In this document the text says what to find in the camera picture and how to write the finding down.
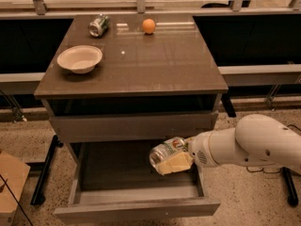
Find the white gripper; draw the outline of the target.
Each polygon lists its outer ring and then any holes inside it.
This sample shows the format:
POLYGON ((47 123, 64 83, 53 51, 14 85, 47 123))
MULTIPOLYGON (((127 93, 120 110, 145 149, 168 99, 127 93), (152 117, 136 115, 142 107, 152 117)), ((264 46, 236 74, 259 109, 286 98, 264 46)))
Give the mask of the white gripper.
POLYGON ((188 152, 174 153, 155 168, 161 175, 189 170, 193 162, 198 168, 213 168, 218 164, 210 152, 210 137, 212 132, 200 133, 190 137, 188 141, 188 152))

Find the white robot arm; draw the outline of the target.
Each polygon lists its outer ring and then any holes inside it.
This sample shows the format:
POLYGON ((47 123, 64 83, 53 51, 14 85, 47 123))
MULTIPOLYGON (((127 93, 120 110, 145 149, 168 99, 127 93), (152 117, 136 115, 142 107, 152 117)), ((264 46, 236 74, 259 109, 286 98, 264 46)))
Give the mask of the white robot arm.
POLYGON ((150 163, 161 175, 225 164, 300 172, 301 136, 273 118, 251 114, 230 129, 166 140, 150 151, 150 163))

